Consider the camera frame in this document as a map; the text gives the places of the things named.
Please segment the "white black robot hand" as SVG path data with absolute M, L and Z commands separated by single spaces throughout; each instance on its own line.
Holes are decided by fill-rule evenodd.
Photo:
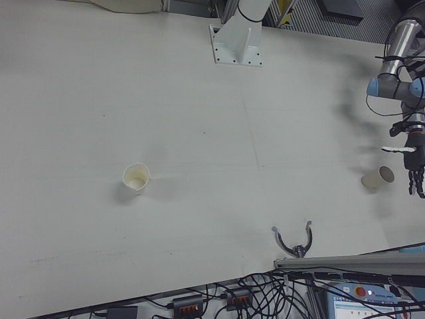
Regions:
M 394 148 L 383 146 L 382 151 L 403 154 L 404 168 L 408 171 L 410 195 L 417 193 L 424 198 L 424 124 L 420 122 L 397 122 L 389 130 L 391 137 L 401 132 L 407 133 L 407 140 L 403 147 Z

